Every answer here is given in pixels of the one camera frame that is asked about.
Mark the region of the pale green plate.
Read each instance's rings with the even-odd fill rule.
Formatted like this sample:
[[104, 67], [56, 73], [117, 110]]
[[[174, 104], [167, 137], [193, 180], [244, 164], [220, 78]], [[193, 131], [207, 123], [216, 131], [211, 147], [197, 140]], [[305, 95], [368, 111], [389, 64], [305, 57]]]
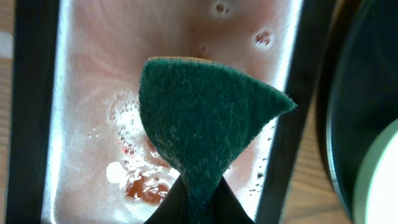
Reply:
[[354, 185], [353, 223], [397, 224], [397, 121], [374, 139]]

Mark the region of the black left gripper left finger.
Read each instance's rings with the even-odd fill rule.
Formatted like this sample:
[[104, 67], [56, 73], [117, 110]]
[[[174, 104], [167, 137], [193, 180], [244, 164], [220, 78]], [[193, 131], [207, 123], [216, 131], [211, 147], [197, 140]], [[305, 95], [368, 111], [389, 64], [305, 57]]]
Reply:
[[179, 176], [156, 211], [144, 224], [187, 224], [188, 195]]

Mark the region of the green yellow scrub sponge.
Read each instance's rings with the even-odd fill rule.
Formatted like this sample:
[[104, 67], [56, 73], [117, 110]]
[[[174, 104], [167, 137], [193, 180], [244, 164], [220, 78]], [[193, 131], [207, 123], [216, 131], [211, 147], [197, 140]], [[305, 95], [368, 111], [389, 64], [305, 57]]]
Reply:
[[188, 223], [215, 223], [214, 194], [224, 172], [269, 121], [295, 103], [220, 63], [153, 57], [143, 67], [139, 107], [147, 137], [182, 177]]

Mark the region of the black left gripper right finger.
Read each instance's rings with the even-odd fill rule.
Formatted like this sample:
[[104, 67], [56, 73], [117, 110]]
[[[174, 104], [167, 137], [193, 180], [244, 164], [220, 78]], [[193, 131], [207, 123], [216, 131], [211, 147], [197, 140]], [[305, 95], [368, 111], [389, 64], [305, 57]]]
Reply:
[[215, 190], [214, 215], [216, 224], [254, 224], [224, 177]]

